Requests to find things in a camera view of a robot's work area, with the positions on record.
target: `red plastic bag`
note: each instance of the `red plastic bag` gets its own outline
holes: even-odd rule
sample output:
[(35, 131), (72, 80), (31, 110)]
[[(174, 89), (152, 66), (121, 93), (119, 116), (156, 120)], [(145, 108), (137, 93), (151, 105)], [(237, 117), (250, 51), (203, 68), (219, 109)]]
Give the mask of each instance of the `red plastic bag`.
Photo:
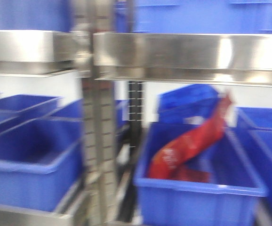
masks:
[(200, 154), (224, 135), (227, 109), (231, 104), (229, 93), (222, 98), (212, 116), (199, 127), (192, 129), (162, 147), (152, 158), (148, 177), (170, 179), (184, 162)]

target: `perforated metal upright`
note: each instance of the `perforated metal upright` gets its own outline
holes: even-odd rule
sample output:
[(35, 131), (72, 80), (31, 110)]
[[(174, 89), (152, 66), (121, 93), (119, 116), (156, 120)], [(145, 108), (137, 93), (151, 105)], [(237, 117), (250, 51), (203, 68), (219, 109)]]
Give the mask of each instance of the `perforated metal upright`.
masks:
[[(77, 0), (76, 19), (89, 37), (89, 53), (93, 54), (92, 35), (112, 29), (112, 0)], [(88, 184), (92, 186), (90, 226), (103, 225), (112, 211), (117, 187), (115, 167), (115, 110), (113, 82), (97, 81), (99, 70), (89, 60), (89, 78), (82, 76)]]

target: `metal rack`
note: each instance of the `metal rack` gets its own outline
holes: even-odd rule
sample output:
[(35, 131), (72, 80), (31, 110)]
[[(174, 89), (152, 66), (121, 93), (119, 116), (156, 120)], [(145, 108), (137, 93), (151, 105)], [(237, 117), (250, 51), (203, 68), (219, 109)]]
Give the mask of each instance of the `metal rack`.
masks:
[[(132, 176), (141, 141), (142, 81), (272, 87), (272, 35), (96, 33), (112, 30), (112, 1), (75, 0), (75, 4), (74, 35), (0, 32), (0, 46), (6, 47), (7, 39), (13, 47), (0, 48), (0, 77), (57, 78), (67, 69), (79, 69), (79, 75), (73, 76), (84, 97), (87, 189), (82, 180), (77, 182), (53, 213), (0, 206), (1, 226), (98, 226), (106, 221), (131, 225), (124, 221), (133, 218), (136, 208)], [(130, 81), (131, 154), (119, 181), (110, 82), (114, 80)], [(123, 197), (118, 202), (117, 195)], [(270, 226), (264, 206), (259, 209), (263, 214), (257, 224)]]
[[(94, 63), (99, 66), (100, 80), (272, 87), (272, 35), (96, 33)], [(141, 112), (130, 108), (132, 116)], [(130, 125), (131, 131), (137, 130)], [(131, 179), (135, 162), (135, 158), (130, 161), (130, 177), (124, 185), (130, 197), (134, 195)], [(131, 218), (133, 204), (123, 201), (121, 205), (126, 206), (120, 210), (132, 210), (128, 213)], [(110, 225), (131, 225), (123, 221), (129, 217), (119, 217)], [(258, 206), (256, 225), (272, 225), (263, 203)]]

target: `white wall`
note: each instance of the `white wall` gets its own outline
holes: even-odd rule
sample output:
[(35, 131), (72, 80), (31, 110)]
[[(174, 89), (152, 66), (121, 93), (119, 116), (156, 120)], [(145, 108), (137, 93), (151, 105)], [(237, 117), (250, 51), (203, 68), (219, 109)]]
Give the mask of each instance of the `white wall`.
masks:
[[(149, 122), (157, 121), (156, 114), (158, 104), (158, 94), (178, 89), (187, 84), (146, 82), (144, 84), (144, 126)], [(219, 91), (231, 90), (234, 105), (251, 107), (271, 107), (272, 108), (272, 88), (268, 87), (246, 87), (246, 86), (214, 86)], [(231, 126), (235, 124), (233, 107), (230, 109), (228, 121)]]
[(51, 77), (0, 76), (0, 97), (15, 94), (32, 94), (64, 97), (60, 105), (68, 104), (82, 97), (81, 82), (77, 71)]

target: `stainless steel shelf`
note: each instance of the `stainless steel shelf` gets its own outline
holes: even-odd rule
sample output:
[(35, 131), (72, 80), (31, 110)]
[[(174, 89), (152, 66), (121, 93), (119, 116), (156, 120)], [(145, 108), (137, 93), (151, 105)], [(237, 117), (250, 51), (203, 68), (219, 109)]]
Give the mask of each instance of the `stainless steel shelf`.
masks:
[(96, 33), (101, 80), (272, 87), (272, 35)]
[(73, 35), (55, 31), (0, 31), (0, 73), (51, 73), (73, 68)]

